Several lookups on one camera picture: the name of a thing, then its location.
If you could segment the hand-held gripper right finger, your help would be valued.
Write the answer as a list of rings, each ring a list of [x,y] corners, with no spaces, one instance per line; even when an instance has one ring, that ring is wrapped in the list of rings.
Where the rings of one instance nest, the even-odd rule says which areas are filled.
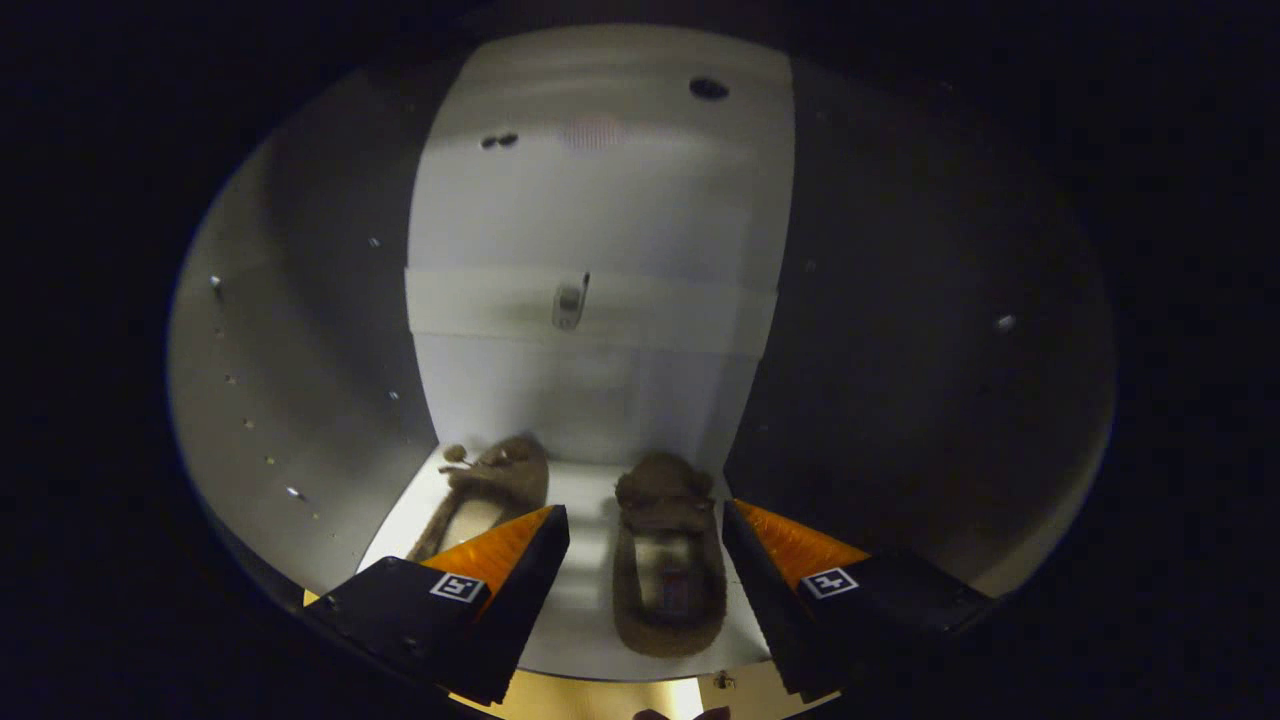
[[[721,538],[783,688],[805,701],[937,660],[997,601],[905,550],[861,550],[740,498]]]

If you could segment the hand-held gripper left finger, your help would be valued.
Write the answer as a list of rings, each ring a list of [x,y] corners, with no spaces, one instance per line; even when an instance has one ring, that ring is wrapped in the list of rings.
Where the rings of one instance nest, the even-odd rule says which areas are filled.
[[[549,505],[426,561],[380,559],[302,616],[402,682],[499,705],[568,547],[566,509]]]

